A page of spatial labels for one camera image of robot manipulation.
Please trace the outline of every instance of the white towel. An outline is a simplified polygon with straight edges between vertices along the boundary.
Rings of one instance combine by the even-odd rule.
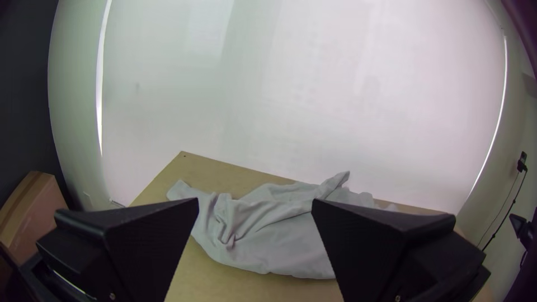
[[[200,212],[192,236],[217,262],[257,273],[333,279],[310,213],[313,199],[378,208],[371,194],[341,187],[348,177],[349,172],[342,172],[320,186],[266,183],[239,200],[230,194],[207,194],[179,180],[167,197],[198,198]]]

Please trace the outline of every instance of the cable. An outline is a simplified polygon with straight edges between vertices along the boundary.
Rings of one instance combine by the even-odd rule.
[[[516,174],[516,177],[515,177],[515,180],[513,181],[513,184],[511,185],[511,188],[509,189],[509,193],[507,193],[507,196],[505,196],[505,200],[503,201],[503,205],[502,207],[500,208],[500,210],[498,211],[498,214],[496,214],[496,217],[494,217],[494,219],[492,220],[491,224],[488,226],[487,230],[483,233],[483,236],[481,236],[481,239],[479,240],[479,243],[477,244],[477,246],[479,246],[481,244],[481,241],[483,241],[483,238],[485,238],[485,235],[488,233],[488,231],[491,229],[492,225],[494,224],[494,222],[496,221],[496,219],[498,219],[498,216],[500,215],[500,213],[502,212],[503,210],[503,207],[505,206],[505,203],[507,202],[507,200],[509,199],[509,196],[511,196],[511,192],[513,191],[513,188],[515,187],[515,184],[516,184],[516,180],[519,179],[519,174],[520,173],[517,173]]]
[[[522,188],[522,185],[524,184],[524,180],[526,179],[527,169],[525,169],[524,171],[525,171],[525,172],[524,172],[524,177],[522,178],[522,182],[520,182],[519,190],[516,191],[515,198],[513,198],[513,202],[511,203],[511,206],[509,207],[509,210],[507,210],[507,213],[505,213],[505,216],[503,217],[502,222],[500,223],[500,225],[498,226],[498,228],[496,229],[496,231],[494,232],[494,234],[492,234],[492,237],[488,240],[487,244],[485,244],[485,247],[481,250],[482,252],[485,251],[485,249],[488,247],[488,245],[491,243],[491,241],[496,237],[496,234],[498,233],[498,231],[499,231],[500,228],[502,227],[503,223],[505,222],[505,219],[507,219],[507,216],[509,215],[509,212],[511,212],[511,209],[512,209],[513,206],[515,205],[515,203],[516,203],[516,198],[519,196],[520,189]]]

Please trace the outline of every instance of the tabletop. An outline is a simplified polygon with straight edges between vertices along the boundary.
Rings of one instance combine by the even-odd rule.
[[[294,180],[181,152],[138,195],[130,206],[167,201],[166,192],[183,180],[205,192],[230,193],[238,199],[264,183],[288,185]],[[384,207],[387,201],[375,200]],[[401,212],[435,214],[437,211],[397,204]],[[261,275],[213,261],[190,237],[170,284],[166,302],[272,302],[343,301],[336,280],[299,279],[275,274]],[[487,285],[475,302],[493,301]]]

